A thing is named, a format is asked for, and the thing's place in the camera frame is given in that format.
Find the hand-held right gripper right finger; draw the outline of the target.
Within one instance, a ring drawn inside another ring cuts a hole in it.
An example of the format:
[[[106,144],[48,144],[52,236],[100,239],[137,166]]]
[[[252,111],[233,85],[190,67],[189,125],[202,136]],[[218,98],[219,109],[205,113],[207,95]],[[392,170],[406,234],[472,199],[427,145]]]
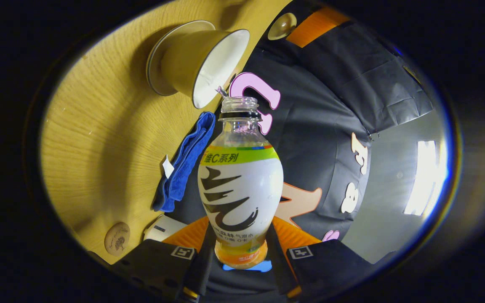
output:
[[[288,299],[335,297],[377,274],[393,259],[370,263],[340,240],[321,241],[280,218],[266,234],[278,292]]]

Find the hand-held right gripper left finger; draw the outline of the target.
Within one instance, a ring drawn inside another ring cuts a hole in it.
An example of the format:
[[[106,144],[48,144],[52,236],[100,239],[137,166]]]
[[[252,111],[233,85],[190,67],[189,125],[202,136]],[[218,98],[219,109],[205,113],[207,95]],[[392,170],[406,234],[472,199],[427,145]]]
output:
[[[199,301],[206,294],[215,243],[203,217],[161,242],[143,240],[112,269],[155,301]]]

